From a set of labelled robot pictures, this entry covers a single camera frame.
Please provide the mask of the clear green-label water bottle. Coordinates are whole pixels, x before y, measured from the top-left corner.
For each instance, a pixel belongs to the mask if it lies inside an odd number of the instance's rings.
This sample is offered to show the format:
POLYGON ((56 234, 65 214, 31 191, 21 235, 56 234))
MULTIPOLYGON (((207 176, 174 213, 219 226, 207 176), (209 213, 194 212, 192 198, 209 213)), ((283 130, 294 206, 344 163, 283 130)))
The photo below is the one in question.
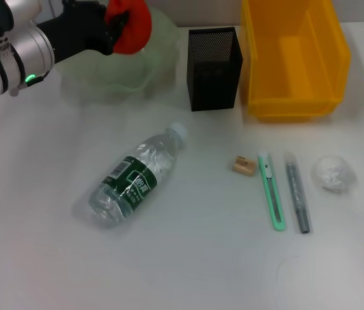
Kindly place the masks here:
POLYGON ((187 136, 184 125, 173 123, 164 132, 142 141, 117 163, 88 199, 101 225, 114 227, 125 221, 167 180, 187 136))

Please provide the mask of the yellow plastic bin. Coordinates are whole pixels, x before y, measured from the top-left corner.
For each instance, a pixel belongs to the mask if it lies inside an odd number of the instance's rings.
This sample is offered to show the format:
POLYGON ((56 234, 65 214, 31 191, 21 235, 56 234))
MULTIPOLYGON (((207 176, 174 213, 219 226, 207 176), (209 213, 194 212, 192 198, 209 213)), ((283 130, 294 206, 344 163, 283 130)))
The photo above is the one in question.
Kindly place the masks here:
POLYGON ((328 116, 343 101, 350 49, 332 0, 242 0, 242 104, 263 122, 328 116))

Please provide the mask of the grey marker pen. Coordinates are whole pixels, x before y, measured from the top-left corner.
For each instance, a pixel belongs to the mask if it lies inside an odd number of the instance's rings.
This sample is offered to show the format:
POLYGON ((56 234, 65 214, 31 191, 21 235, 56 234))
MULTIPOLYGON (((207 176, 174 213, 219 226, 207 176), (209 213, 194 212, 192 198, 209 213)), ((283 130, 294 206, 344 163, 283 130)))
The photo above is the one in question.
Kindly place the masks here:
POLYGON ((296 213, 299 230, 301 234, 308 234, 310 233, 310 224, 308 219, 307 203, 297 160, 295 155, 291 152, 286 152, 284 159, 287 180, 290 187, 290 195, 296 213))

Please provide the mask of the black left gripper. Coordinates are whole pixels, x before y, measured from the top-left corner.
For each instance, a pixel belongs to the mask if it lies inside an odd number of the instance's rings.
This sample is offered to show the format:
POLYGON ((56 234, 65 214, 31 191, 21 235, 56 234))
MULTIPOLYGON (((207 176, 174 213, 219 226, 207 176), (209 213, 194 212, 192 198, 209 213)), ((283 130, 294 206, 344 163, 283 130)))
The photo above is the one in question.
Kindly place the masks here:
POLYGON ((97 1, 62 0, 63 11, 53 19, 38 24, 59 63, 85 50, 103 55, 113 53, 113 43, 129 35, 130 11, 106 11, 97 1))

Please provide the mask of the pale green glass fruit plate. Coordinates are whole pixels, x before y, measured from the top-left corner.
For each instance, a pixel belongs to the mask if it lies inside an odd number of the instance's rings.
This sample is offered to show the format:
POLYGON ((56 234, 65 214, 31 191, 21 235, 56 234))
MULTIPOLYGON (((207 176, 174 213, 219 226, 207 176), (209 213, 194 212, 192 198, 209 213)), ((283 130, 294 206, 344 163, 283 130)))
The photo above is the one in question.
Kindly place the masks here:
POLYGON ((63 95, 83 103, 119 103, 172 84, 180 33, 160 10, 151 6, 150 13, 152 34, 138 53, 104 56, 87 50, 57 64, 63 95))

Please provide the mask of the red-orange toy orange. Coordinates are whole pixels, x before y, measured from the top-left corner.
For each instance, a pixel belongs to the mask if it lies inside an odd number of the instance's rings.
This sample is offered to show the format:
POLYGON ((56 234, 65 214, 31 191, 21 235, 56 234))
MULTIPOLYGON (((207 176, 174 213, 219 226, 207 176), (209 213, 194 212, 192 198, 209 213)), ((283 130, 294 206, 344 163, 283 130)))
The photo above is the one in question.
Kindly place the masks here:
POLYGON ((129 35, 113 44, 113 53, 130 55, 143 49, 150 39, 152 18, 145 0, 109 0, 106 11, 130 11, 129 35))

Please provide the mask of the black mesh pen holder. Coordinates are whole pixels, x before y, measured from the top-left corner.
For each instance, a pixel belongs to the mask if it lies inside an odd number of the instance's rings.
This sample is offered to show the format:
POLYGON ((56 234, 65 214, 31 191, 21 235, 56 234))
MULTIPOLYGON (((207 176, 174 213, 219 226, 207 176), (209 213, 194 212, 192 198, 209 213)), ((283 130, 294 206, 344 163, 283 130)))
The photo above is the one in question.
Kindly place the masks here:
POLYGON ((242 64, 233 26, 190 30, 187 87, 191 111, 233 108, 242 64))

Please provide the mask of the mint green utility knife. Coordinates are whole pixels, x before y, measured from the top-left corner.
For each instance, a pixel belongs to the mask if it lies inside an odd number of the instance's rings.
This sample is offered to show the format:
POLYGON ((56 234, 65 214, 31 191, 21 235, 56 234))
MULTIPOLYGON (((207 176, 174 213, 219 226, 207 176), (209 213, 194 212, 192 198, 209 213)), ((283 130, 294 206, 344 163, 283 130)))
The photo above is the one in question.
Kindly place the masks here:
POLYGON ((283 208, 273 162, 268 152, 259 152, 258 165, 262 177, 272 226, 276 231, 284 231, 287 228, 286 221, 283 215, 283 208))

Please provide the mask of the small beige eraser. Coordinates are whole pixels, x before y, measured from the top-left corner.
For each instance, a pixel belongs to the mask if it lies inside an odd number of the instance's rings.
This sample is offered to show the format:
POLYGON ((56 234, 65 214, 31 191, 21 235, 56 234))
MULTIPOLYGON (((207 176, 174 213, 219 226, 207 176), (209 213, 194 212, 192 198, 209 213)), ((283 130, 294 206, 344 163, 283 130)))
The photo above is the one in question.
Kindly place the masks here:
POLYGON ((235 173, 251 177, 256 172, 257 162, 242 156, 236 156, 230 166, 230 169, 235 173))

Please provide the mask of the white paper ball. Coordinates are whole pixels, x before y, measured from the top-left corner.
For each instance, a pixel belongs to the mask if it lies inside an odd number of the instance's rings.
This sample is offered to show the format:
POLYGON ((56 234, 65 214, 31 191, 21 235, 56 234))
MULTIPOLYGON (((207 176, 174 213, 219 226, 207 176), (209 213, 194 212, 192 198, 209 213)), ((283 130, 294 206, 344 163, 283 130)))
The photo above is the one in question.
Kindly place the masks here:
POLYGON ((333 192, 347 191, 356 182, 351 166, 337 155, 320 157, 313 164, 311 175, 316 185, 333 192))

